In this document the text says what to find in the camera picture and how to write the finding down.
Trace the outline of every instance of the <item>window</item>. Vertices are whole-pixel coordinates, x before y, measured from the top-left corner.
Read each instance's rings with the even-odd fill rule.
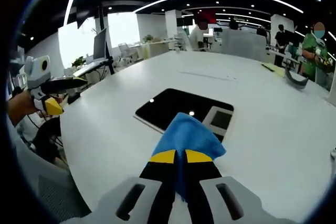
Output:
[[[93,42],[95,40],[96,22],[93,17],[88,18],[79,29],[77,22],[68,24],[58,29],[59,50],[64,68],[80,56],[93,55]]]
[[[134,13],[112,13],[107,16],[111,46],[134,44],[140,41],[138,19]]]

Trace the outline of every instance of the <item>blue cloth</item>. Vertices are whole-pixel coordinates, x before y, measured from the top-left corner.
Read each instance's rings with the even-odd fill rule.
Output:
[[[200,121],[190,115],[178,113],[162,135],[153,154],[176,150],[178,154],[179,176],[176,192],[185,198],[184,179],[182,174],[182,158],[184,150],[204,153],[212,160],[226,153],[218,138]]]

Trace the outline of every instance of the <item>black tablet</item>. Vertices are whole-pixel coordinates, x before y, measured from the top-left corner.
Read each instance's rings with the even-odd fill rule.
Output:
[[[163,133],[174,117],[183,112],[198,119],[222,141],[234,108],[225,102],[176,89],[166,89],[135,112],[135,118]]]

